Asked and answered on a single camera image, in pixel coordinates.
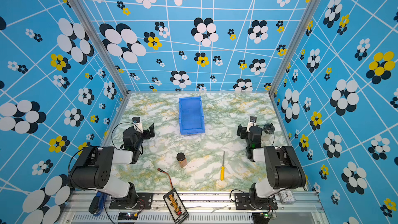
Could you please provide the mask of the yellow handled screwdriver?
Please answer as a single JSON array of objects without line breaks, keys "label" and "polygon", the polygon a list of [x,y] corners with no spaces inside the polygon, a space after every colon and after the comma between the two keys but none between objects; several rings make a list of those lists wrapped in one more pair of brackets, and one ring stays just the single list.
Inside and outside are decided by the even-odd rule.
[{"label": "yellow handled screwdriver", "polygon": [[222,166],[221,166],[221,172],[220,172],[220,180],[224,180],[224,174],[225,174],[225,155],[226,152],[223,151],[223,156],[222,156]]}]

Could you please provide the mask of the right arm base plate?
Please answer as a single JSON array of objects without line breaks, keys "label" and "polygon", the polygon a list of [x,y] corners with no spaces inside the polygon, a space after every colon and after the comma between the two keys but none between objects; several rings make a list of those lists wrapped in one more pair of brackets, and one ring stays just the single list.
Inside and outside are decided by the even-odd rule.
[{"label": "right arm base plate", "polygon": [[232,200],[237,210],[261,210],[266,212],[278,210],[275,197],[263,199],[249,193],[238,192],[233,194]]}]

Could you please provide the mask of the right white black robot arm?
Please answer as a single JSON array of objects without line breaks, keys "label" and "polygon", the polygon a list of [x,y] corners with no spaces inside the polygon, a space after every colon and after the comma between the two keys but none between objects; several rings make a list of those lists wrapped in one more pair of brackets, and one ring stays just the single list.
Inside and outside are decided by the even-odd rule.
[{"label": "right white black robot arm", "polygon": [[303,188],[304,170],[291,146],[274,146],[275,127],[272,123],[244,127],[238,125],[237,136],[246,141],[246,157],[251,162],[263,162],[266,179],[252,184],[249,189],[251,207],[276,209],[275,195],[287,190]]}]

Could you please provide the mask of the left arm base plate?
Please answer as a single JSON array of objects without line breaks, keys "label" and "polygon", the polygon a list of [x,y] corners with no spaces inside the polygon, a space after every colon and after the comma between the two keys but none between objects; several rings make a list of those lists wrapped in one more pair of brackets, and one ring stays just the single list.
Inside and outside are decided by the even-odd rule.
[{"label": "left arm base plate", "polygon": [[138,192],[132,197],[112,198],[109,208],[118,210],[151,209],[153,193]]}]

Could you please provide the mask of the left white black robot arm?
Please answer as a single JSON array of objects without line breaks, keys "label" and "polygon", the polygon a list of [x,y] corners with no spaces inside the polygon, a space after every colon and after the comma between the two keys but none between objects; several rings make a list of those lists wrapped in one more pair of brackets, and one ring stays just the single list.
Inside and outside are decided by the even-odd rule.
[{"label": "left white black robot arm", "polygon": [[84,147],[73,167],[68,167],[68,185],[80,190],[96,190],[109,195],[112,209],[145,208],[149,204],[141,199],[133,183],[112,175],[114,165],[136,164],[143,154],[143,141],[155,137],[154,124],[147,130],[132,126],[123,132],[123,146]]}]

